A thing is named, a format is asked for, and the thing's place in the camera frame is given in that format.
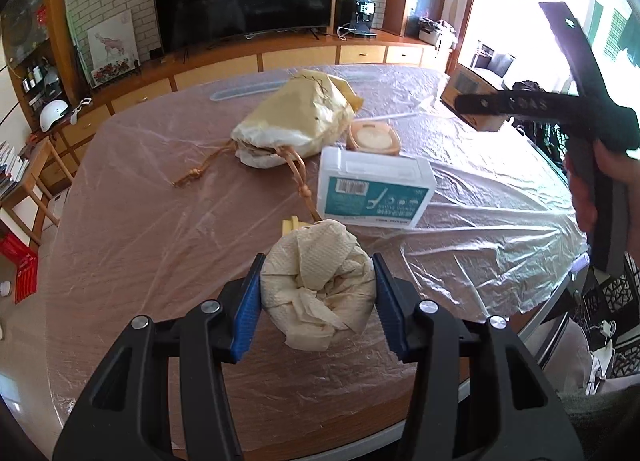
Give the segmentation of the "person's right hand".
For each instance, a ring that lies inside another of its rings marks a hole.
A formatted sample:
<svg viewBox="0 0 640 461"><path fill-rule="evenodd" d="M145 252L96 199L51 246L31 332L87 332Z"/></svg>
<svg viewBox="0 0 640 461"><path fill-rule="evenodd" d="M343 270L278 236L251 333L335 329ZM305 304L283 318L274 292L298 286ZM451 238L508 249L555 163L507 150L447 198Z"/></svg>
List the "person's right hand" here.
<svg viewBox="0 0 640 461"><path fill-rule="evenodd" d="M600 210L596 205L597 170L608 179L619 181L627 188L628 233L626 251L639 262L639 161L626 153L618 154L605 148L596 140L592 145L593 180L579 170L568 156L565 168L568 174L568 189L576 213L577 225L584 233L593 233L599 221Z"/></svg>

